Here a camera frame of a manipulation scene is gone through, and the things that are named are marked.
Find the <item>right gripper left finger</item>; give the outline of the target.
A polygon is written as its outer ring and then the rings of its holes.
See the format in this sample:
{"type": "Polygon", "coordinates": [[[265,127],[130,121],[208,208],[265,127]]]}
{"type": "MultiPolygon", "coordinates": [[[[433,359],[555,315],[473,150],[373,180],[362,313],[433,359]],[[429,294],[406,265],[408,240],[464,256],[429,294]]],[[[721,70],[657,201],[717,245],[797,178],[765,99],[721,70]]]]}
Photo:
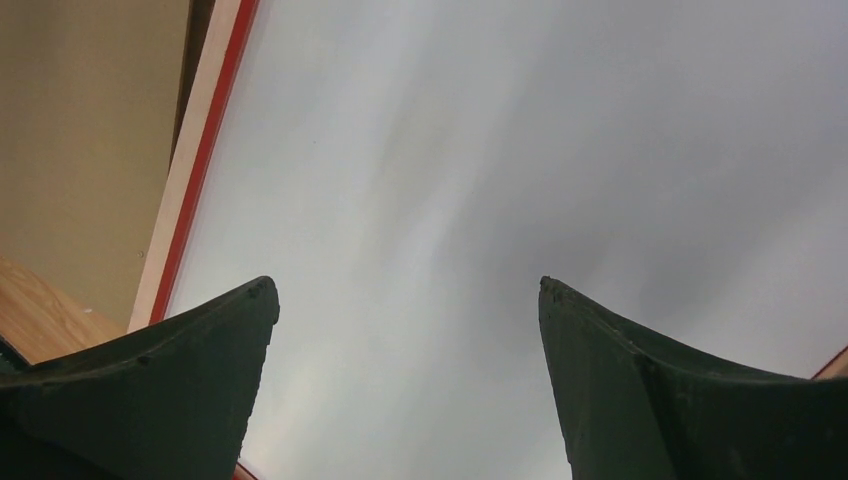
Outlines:
{"type": "Polygon", "coordinates": [[[230,479],[279,317],[258,277],[1,377],[5,479],[230,479]]]}

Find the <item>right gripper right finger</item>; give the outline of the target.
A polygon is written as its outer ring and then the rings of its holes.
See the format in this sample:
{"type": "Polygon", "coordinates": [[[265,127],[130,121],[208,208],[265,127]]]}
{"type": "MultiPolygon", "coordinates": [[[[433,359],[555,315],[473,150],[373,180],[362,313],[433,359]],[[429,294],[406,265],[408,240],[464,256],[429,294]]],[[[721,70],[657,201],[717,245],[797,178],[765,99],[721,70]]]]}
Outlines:
{"type": "Polygon", "coordinates": [[[843,479],[847,382],[722,359],[545,277],[539,326],[576,479],[843,479]]]}

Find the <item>seascape photo print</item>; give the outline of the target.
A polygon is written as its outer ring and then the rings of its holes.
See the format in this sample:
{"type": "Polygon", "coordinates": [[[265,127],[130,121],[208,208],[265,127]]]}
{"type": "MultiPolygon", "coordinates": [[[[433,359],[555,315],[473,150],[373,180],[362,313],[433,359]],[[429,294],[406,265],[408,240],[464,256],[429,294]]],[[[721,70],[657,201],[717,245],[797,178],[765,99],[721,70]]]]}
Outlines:
{"type": "Polygon", "coordinates": [[[809,377],[847,343],[843,1],[265,1],[170,312],[257,276],[262,479],[567,479],[544,276],[809,377]]]}

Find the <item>brown backing board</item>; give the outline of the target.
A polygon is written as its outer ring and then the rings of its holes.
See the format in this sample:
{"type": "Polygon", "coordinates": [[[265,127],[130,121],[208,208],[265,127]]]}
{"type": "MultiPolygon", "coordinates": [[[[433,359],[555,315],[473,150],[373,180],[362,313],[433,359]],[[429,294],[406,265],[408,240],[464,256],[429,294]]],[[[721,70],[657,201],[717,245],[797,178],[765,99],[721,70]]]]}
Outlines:
{"type": "Polygon", "coordinates": [[[1,5],[1,253],[130,320],[168,175],[190,5],[1,5]]]}

